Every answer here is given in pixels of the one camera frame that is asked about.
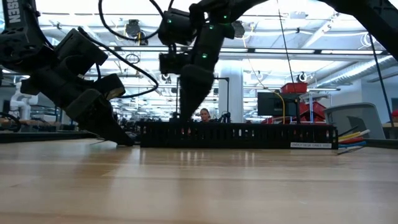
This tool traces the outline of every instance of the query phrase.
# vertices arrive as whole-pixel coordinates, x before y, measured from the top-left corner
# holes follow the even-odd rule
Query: workbench
[[[0,223],[398,220],[398,151],[184,150],[93,139],[0,144]]]

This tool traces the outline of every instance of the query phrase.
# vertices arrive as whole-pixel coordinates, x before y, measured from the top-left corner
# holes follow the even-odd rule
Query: white pillar
[[[220,78],[229,78],[229,112],[232,123],[243,122],[243,67],[242,61],[223,61]],[[218,80],[219,116],[227,111],[227,82]]]

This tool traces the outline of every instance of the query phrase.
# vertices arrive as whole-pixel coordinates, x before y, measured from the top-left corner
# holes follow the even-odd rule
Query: white robot
[[[21,93],[22,83],[16,83],[15,94],[11,97],[9,114],[21,120],[30,119],[30,106],[36,105],[39,101],[38,96]]]

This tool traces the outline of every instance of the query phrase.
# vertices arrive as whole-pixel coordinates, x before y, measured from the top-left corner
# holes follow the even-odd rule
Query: blue cable
[[[364,146],[366,145],[366,141],[354,143],[354,144],[339,144],[339,148],[348,148],[348,147],[356,147],[356,146]]]

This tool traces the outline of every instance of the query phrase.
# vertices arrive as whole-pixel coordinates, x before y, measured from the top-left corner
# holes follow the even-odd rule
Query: black cable organizer
[[[314,124],[140,122],[141,147],[338,149],[337,129]]]

